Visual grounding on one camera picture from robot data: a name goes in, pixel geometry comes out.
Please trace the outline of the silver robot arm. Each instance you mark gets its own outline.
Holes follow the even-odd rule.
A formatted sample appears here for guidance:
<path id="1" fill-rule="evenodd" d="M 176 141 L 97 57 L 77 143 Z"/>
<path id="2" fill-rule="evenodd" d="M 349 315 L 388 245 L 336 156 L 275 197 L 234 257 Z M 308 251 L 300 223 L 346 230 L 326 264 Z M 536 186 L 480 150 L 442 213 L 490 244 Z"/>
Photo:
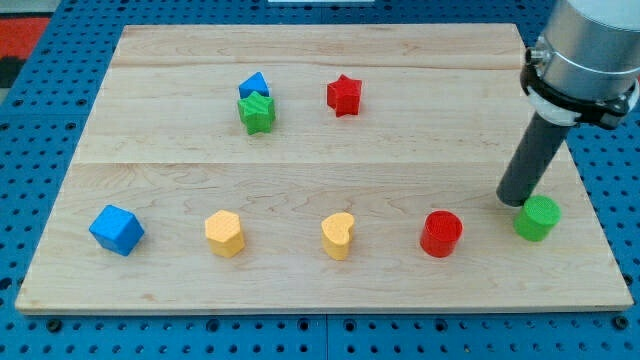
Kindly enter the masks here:
<path id="1" fill-rule="evenodd" d="M 544 120 L 616 128 L 639 100 L 639 0 L 559 0 L 525 52 L 521 87 Z"/>

